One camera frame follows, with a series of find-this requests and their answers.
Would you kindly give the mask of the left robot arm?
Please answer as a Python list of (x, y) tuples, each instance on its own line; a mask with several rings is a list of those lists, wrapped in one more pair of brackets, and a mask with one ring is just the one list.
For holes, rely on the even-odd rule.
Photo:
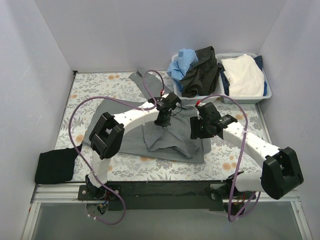
[(100, 116), (89, 135), (92, 170), (85, 177), (87, 190), (95, 200), (106, 196), (107, 191), (103, 184), (108, 181), (111, 158), (119, 152), (124, 135), (148, 122), (160, 127), (169, 126), (172, 110), (181, 103), (181, 99), (171, 92), (149, 99), (126, 112), (114, 115), (105, 112)]

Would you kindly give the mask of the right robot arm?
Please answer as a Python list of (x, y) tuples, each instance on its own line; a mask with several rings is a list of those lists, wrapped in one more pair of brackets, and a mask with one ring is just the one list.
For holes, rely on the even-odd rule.
[(264, 192), (279, 200), (304, 182), (298, 156), (292, 148), (280, 148), (245, 131), (235, 117), (221, 116), (211, 102), (199, 106), (197, 112), (197, 116), (190, 118), (191, 139), (218, 136), (242, 149), (261, 168), (258, 173), (242, 171), (228, 177), (226, 192), (230, 198), (237, 199), (244, 192)]

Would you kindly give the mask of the grey long sleeve shirt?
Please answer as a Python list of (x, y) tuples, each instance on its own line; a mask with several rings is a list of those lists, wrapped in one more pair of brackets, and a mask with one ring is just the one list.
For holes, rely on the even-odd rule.
[[(143, 75), (146, 70), (138, 68), (129, 78), (138, 86), (145, 98), (149, 97), (143, 86)], [(162, 88), (162, 84), (157, 77), (146, 76), (146, 84), (153, 96), (156, 96)], [(104, 99), (93, 114), (91, 123), (87, 128), (82, 141), (90, 147), (89, 136), (103, 113), (111, 115), (122, 114), (132, 108), (114, 101)], [(211, 141), (209, 139), (190, 139), (191, 127), (190, 117), (197, 114), (195, 107), (189, 106), (180, 109), (177, 107), (172, 111), (170, 124), (168, 127), (161, 127), (154, 122), (147, 122), (145, 125), (136, 127), (123, 136), (119, 153), (136, 155), (140, 157), (151, 157), (170, 161), (178, 161), (193, 164), (203, 164), (204, 154), (211, 151)]]

